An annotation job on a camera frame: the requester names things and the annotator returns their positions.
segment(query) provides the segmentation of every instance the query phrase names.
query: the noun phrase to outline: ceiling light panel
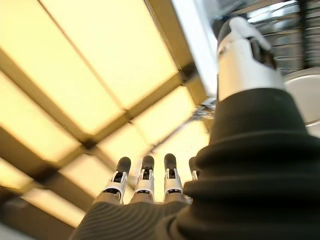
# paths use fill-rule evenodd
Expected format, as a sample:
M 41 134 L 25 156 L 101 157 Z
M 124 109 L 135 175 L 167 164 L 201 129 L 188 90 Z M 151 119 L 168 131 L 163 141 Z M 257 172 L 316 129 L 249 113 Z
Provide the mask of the ceiling light panel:
M 79 143 L 0 72 L 0 125 L 44 160 L 56 162 Z
M 189 119 L 195 107 L 188 89 L 180 86 L 132 122 L 149 142 L 156 144 Z
M 90 35 L 84 26 L 74 27 Z M 1 0 L 0 35 L 1 48 L 84 132 L 95 134 L 122 113 L 37 0 Z
M 41 0 L 126 109 L 178 72 L 144 0 Z
M 85 212 L 54 192 L 33 188 L 22 199 L 76 228 L 85 216 Z
M 164 199 L 165 184 L 165 163 L 166 154 L 173 154 L 176 157 L 178 174 L 181 178 L 182 186 L 187 181 L 192 180 L 189 168 L 189 159 L 209 143 L 209 134 L 202 121 L 194 121 L 186 125 L 163 145 L 160 145 L 154 157 L 154 179 L 155 179 L 155 200 L 162 202 Z
M 0 185 L 12 189 L 22 189 L 32 182 L 32 178 L 0 157 Z
M 91 196 L 96 198 L 106 187 L 113 173 L 98 158 L 90 155 L 81 155 L 60 171 Z M 124 194 L 124 203 L 130 202 L 133 191 L 127 187 Z
M 142 158 L 151 146 L 146 144 L 134 125 L 127 123 L 118 131 L 103 140 L 99 147 L 116 165 L 122 157 L 131 159 L 130 174 L 137 176 Z

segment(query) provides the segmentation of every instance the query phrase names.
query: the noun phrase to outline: ceiling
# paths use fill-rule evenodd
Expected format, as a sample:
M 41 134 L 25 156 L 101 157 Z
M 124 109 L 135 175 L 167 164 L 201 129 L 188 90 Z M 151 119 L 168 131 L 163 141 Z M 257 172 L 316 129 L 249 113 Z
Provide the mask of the ceiling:
M 183 183 L 192 179 L 189 159 L 209 141 L 204 122 L 158 146 L 207 97 L 169 0 L 0 6 L 3 222 L 36 239 L 67 239 L 124 156 L 124 203 L 145 154 L 155 159 L 156 201 L 165 154 L 175 154 Z

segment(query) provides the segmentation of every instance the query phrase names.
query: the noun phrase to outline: metal ceiling frame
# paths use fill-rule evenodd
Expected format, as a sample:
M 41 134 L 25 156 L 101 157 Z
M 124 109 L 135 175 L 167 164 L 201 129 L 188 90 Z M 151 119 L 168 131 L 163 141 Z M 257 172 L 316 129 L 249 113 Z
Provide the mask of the metal ceiling frame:
M 63 28 L 59 26 L 58 22 L 44 7 L 41 1 L 38 0 L 38 2 L 70 42 L 79 57 L 102 84 L 102 78 L 97 71 L 90 65 L 89 61 L 66 35 Z M 145 3 L 153 16 L 156 26 L 179 72 L 131 109 L 125 110 L 124 114 L 120 115 L 95 135 L 84 133 L 79 126 L 41 91 L 13 59 L 0 48 L 0 70 L 81 144 L 58 162 L 49 162 L 41 159 L 41 157 L 24 146 L 0 126 L 0 157 L 33 179 L 31 183 L 24 186 L 20 191 L 0 186 L 0 207 L 2 205 L 0 209 L 1 221 L 39 240 L 67 239 L 73 231 L 73 227 L 26 202 L 20 198 L 20 196 L 32 188 L 44 188 L 53 191 L 78 208 L 86 211 L 92 204 L 94 198 L 84 189 L 59 173 L 60 169 L 70 164 L 79 156 L 90 154 L 98 158 L 110 170 L 114 171 L 116 164 L 99 149 L 97 146 L 98 143 L 125 124 L 131 124 L 131 120 L 179 86 L 183 85 L 187 87 L 195 105 L 201 104 L 207 98 L 206 91 L 197 73 L 193 57 L 171 0 L 145 0 Z M 112 91 L 107 89 L 105 85 L 102 87 L 111 95 L 113 100 L 119 104 L 119 101 Z M 134 189 L 135 186 L 129 183 L 129 187 Z

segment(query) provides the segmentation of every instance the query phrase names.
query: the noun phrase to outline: fluorescent light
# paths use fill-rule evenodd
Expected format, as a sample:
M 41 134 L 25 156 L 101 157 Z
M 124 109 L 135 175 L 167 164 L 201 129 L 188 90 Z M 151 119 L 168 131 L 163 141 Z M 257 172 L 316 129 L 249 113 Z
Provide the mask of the fluorescent light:
M 139 174 L 144 153 L 151 148 L 129 123 L 103 140 L 99 147 L 115 164 L 122 157 L 130 158 L 132 176 Z
M 22 196 L 24 200 L 76 228 L 85 212 L 50 190 L 33 188 Z
M 178 72 L 143 0 L 41 2 L 126 109 Z
M 44 160 L 57 162 L 79 143 L 0 72 L 1 126 Z
M 188 89 L 180 86 L 133 120 L 156 144 L 192 116 L 195 104 Z
M 32 178 L 24 174 L 19 169 L 12 166 L 0 157 L 0 185 L 13 188 L 22 189 L 23 186 L 30 183 Z
M 74 27 L 90 35 L 82 23 Z M 122 113 L 37 0 L 2 0 L 0 36 L 1 48 L 84 132 L 95 134 Z
M 173 154 L 176 157 L 176 165 L 181 183 L 191 181 L 192 176 L 189 168 L 189 159 L 196 156 L 197 153 L 209 143 L 209 134 L 203 122 L 194 121 L 185 128 L 168 139 L 163 145 L 156 149 L 154 157 L 154 179 L 155 179 L 155 200 L 162 202 L 164 198 L 164 177 L 166 154 Z
M 94 156 L 81 155 L 60 171 L 63 175 L 79 187 L 96 198 L 107 185 L 113 172 Z M 124 194 L 124 203 L 130 202 L 133 191 L 127 187 Z

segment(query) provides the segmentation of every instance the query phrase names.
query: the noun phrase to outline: ribbed black sleeve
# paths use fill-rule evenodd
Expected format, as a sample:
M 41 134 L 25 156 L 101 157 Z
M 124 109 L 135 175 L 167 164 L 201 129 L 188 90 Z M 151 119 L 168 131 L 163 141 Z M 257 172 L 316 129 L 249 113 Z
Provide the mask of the ribbed black sleeve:
M 166 216 L 177 213 L 187 203 L 128 205 L 96 203 L 88 211 L 72 240 L 154 240 L 155 226 Z

